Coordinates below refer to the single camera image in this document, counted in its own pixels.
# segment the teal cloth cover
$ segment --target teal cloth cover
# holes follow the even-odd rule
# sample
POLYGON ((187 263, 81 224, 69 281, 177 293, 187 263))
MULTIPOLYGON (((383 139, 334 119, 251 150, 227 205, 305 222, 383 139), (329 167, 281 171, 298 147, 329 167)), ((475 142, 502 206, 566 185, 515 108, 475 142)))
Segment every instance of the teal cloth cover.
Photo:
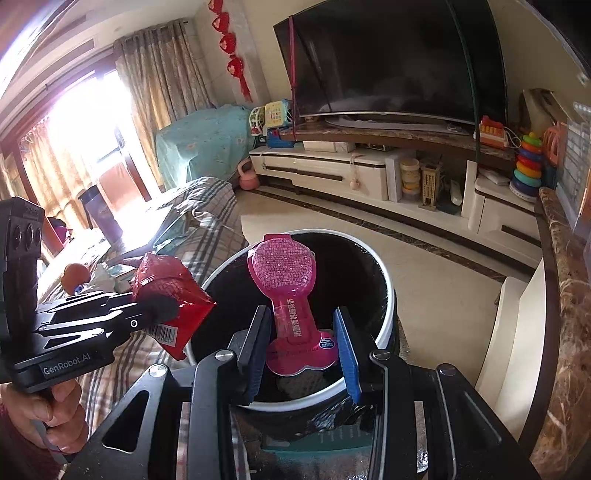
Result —
POLYGON ((229 180, 252 148, 249 113, 242 106, 208 108, 160 130, 156 153, 166 189, 201 177, 229 180))

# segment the drawer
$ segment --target drawer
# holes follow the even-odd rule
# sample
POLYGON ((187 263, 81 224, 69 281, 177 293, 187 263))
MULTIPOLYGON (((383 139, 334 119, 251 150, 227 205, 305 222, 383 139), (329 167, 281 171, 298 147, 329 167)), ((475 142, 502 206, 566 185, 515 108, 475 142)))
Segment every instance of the drawer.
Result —
POLYGON ((478 234, 535 261, 542 256, 540 232, 533 213, 487 198, 478 234))
POLYGON ((274 157, 273 155, 252 155, 252 165, 258 175, 288 179, 294 185, 347 197, 387 200, 386 168, 384 166, 351 165, 343 162, 315 158, 274 157), (350 186, 353 177, 360 188, 350 186))

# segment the tiled floor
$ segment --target tiled floor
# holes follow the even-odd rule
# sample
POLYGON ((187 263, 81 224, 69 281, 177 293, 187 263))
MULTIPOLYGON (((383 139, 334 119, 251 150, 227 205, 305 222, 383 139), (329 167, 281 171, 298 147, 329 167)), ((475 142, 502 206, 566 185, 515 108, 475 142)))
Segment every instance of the tiled floor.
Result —
MULTIPOLYGON (((416 228, 325 200, 269 188, 266 191, 404 233, 502 274, 497 277, 511 275, 528 280, 500 262, 416 228)), ((454 364, 470 382, 476 382, 495 321, 499 280, 391 236, 275 198, 239 192, 238 203, 242 228, 250 243, 259 241, 265 233, 304 228, 341 231, 367 243, 384 261, 396 289, 398 314, 412 360, 429 368, 443 362, 454 364)))

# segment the white drawer cabinet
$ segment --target white drawer cabinet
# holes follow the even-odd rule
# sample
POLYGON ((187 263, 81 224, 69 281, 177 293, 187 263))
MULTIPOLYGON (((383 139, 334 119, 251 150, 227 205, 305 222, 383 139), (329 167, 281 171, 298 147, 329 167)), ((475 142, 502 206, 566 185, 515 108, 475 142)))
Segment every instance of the white drawer cabinet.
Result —
POLYGON ((314 152, 268 152, 256 149, 251 152, 252 165, 257 175, 268 175, 291 180, 298 187, 325 192, 336 196, 358 196, 362 199, 388 200, 385 161, 377 155, 364 155, 351 166, 350 154, 322 153, 325 158, 316 158, 314 152), (359 189, 351 188, 356 178, 359 189))
POLYGON ((486 198, 478 235, 520 252, 532 261, 539 262, 542 258, 540 233, 533 213, 486 198))

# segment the blue gripper pad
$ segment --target blue gripper pad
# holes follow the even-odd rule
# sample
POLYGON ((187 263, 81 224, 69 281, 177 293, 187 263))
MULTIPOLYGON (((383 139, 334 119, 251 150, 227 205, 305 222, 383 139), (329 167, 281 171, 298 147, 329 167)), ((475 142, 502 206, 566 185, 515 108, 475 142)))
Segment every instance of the blue gripper pad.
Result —
POLYGON ((261 386, 262 373, 265 369, 265 360, 267 358, 267 346, 269 345, 271 327, 273 324, 273 318, 269 308, 259 307, 256 311, 256 315, 261 313, 261 325, 254 341, 248 364, 248 389, 246 391, 246 397, 249 403, 254 401, 258 394, 259 387, 261 386))
POLYGON ((343 312, 341 312, 340 308, 337 308, 333 315, 333 329, 336 333, 336 344, 339 348, 340 367, 343 371, 343 377, 345 378, 345 386, 347 387, 347 393, 351 395, 353 402, 358 404, 361 400, 361 385, 359 383, 359 364, 353 351, 351 339, 349 338, 349 334, 347 333, 347 329, 345 328, 343 312))

